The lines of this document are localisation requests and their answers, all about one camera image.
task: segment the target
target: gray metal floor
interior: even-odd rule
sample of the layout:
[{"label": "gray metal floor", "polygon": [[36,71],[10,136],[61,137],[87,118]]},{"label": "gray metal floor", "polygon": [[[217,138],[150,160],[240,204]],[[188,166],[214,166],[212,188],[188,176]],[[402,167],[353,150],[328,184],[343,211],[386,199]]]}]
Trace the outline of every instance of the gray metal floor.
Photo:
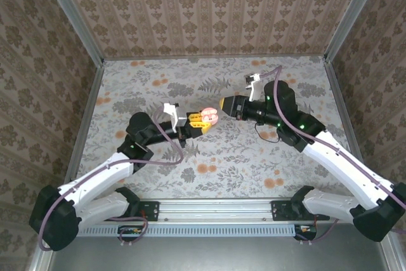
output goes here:
[{"label": "gray metal floor", "polygon": [[144,238],[121,246],[114,238],[77,238],[53,255],[52,271],[381,271],[381,246],[352,225],[338,225],[311,246],[291,237]]}]

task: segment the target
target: brown damask wallpaper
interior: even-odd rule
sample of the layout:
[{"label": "brown damask wallpaper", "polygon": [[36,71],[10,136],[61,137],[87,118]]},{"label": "brown damask wallpaper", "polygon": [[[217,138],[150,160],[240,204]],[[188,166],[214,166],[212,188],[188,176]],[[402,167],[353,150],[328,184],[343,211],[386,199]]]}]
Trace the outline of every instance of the brown damask wallpaper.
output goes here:
[{"label": "brown damask wallpaper", "polygon": [[61,184],[95,66],[56,0],[0,0],[0,270],[24,270],[39,190]]},{"label": "brown damask wallpaper", "polygon": [[368,0],[333,66],[364,161],[406,182],[406,0]]},{"label": "brown damask wallpaper", "polygon": [[74,0],[107,58],[322,54],[350,0]]}]

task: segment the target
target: table surface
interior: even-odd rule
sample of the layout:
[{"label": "table surface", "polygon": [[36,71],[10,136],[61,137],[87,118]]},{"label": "table surface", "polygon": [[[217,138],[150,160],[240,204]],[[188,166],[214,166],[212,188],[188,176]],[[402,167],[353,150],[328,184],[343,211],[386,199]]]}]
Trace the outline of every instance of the table surface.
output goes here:
[{"label": "table surface", "polygon": [[379,243],[353,225],[338,225],[311,246],[292,237],[146,237],[132,246],[116,238],[77,238],[55,252],[50,271],[385,271]]},{"label": "table surface", "polygon": [[[105,62],[105,72],[84,148],[79,176],[113,154],[136,112],[152,114],[164,102],[188,112],[219,109],[221,97],[249,95],[244,75],[282,65],[281,79],[295,91],[299,109],[322,121],[348,147],[321,56],[205,58]],[[208,134],[188,140],[178,166],[147,165],[114,185],[141,198],[289,197],[303,185],[348,194],[332,175],[292,147],[262,140],[254,123],[236,121],[221,110]],[[277,140],[275,128],[259,126],[263,138]],[[168,143],[151,145],[153,160],[174,161]]]}]

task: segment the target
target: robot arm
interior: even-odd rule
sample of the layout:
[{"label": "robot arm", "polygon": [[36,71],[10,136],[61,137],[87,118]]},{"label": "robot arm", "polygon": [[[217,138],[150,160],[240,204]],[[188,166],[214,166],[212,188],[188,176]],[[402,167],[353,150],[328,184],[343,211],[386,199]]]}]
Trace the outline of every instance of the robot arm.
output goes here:
[{"label": "robot arm", "polygon": [[[178,139],[182,147],[186,140],[203,135],[211,127],[210,122],[201,122],[202,113],[187,114],[177,104],[165,104],[164,112],[171,115],[171,121],[160,123],[170,139]],[[40,233],[43,227],[43,240],[54,251],[70,244],[79,230],[111,217],[130,217],[138,212],[140,199],[126,187],[118,188],[107,197],[94,200],[102,192],[121,179],[131,176],[149,161],[153,152],[150,144],[166,141],[148,114],[138,112],[130,119],[124,143],[103,164],[84,176],[58,188],[44,187],[37,198],[29,224]],[[144,163],[126,161],[141,160]],[[52,205],[48,220],[43,221]]]},{"label": "robot arm", "polygon": [[[258,76],[246,76],[246,82],[253,91],[258,89]],[[330,171],[354,197],[327,194],[313,187],[305,186],[292,198],[294,210],[308,211],[352,222],[356,228],[373,241],[381,241],[404,214],[405,210],[382,188],[392,190],[391,195],[401,202],[406,200],[406,185],[393,185],[380,177],[347,152],[315,117],[298,110],[295,95],[288,84],[279,81],[277,100],[287,120],[298,130],[314,136],[338,148],[367,174],[377,180],[380,187],[367,178],[351,162],[329,147],[313,141],[291,129],[279,115],[273,99],[275,81],[264,87],[265,101],[253,100],[258,91],[248,96],[229,96],[220,101],[221,109],[237,120],[252,120],[258,124],[268,124],[277,128],[280,139],[297,151],[308,155]]]}]

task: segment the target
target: metal frame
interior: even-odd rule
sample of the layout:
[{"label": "metal frame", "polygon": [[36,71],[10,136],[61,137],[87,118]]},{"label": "metal frame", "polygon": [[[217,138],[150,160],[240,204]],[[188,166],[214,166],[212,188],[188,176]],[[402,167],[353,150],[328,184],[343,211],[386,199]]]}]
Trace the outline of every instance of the metal frame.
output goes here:
[{"label": "metal frame", "polygon": [[[78,237],[119,237],[119,225],[95,225],[80,232]],[[288,225],[230,225],[230,224],[199,224],[180,225],[162,222],[150,222],[144,237],[294,237],[294,224]],[[134,237],[123,231],[122,237]]]},{"label": "metal frame", "polygon": [[366,2],[367,0],[351,0],[343,18],[341,19],[324,53],[327,58],[327,61],[332,61],[334,57],[337,55],[338,50],[343,44],[345,38],[350,32],[353,24],[355,23],[355,20],[357,20]]},{"label": "metal frame", "polygon": [[[313,223],[313,221],[273,221],[270,202],[286,199],[277,197],[258,199],[154,199],[154,201],[160,202],[159,225],[167,225],[168,227],[180,225],[181,228],[190,228],[193,225],[196,228],[205,228],[207,225],[226,225],[238,230],[238,228],[258,228],[259,226],[272,231],[273,228],[289,230],[292,224]],[[320,223],[332,223],[332,220],[320,221]],[[135,224],[139,224],[139,222],[125,222],[125,225]],[[109,229],[111,225],[124,225],[124,223],[106,221],[92,228],[104,227]],[[43,252],[36,247],[29,271],[47,271],[52,255],[52,251]]]},{"label": "metal frame", "polygon": [[[341,118],[341,122],[343,123],[344,132],[347,136],[348,145],[350,146],[351,153],[361,162],[362,155],[360,151],[360,147],[357,143],[357,138],[355,137],[354,129],[351,124],[350,116],[348,115],[348,111],[344,102],[343,95],[341,94],[341,90],[338,84],[338,80],[336,77],[336,73],[334,72],[334,68],[331,64],[331,61],[328,59],[323,59],[325,71],[327,73],[327,77],[330,82],[331,90],[334,95],[334,99],[337,104],[338,113]],[[384,240],[381,242],[382,250],[386,259],[386,263],[388,264],[388,268],[390,271],[393,270],[406,270],[406,258],[403,254],[402,247],[399,243],[399,239],[397,234],[389,233]]]},{"label": "metal frame", "polygon": [[93,111],[95,109],[97,96],[99,93],[100,86],[102,85],[104,67],[100,67],[96,70],[95,79],[93,80],[92,87],[90,89],[90,94],[86,108],[84,109],[81,127],[77,134],[74,149],[72,151],[72,157],[70,158],[68,170],[66,172],[64,183],[68,183],[76,178],[77,171],[79,170],[79,165],[81,163],[84,145],[86,144],[86,139],[88,137],[91,118],[93,116]]},{"label": "metal frame", "polygon": [[323,58],[323,63],[325,72],[327,74],[327,78],[329,79],[330,82],[332,94],[337,104],[338,114],[340,115],[341,122],[343,123],[344,132],[347,136],[348,146],[350,146],[351,153],[359,161],[363,162],[361,150],[360,147],[358,146],[357,138],[355,137],[354,129],[350,120],[350,115],[348,114],[347,107],[345,105],[344,98],[341,93],[340,86],[338,84],[336,73],[334,72],[331,62]]},{"label": "metal frame", "polygon": [[88,27],[86,26],[81,14],[77,10],[72,0],[57,0],[62,7],[70,23],[72,24],[75,32],[81,39],[84,47],[89,53],[92,61],[95,63],[96,68],[99,69],[103,65],[103,53],[100,51],[93,36],[91,35]]},{"label": "metal frame", "polygon": [[215,54],[215,55],[166,55],[166,56],[141,56],[141,57],[119,57],[119,58],[104,58],[107,62],[120,62],[125,60],[191,60],[200,58],[273,58],[273,57],[311,57],[311,56],[323,56],[322,53],[308,53],[308,54]]}]

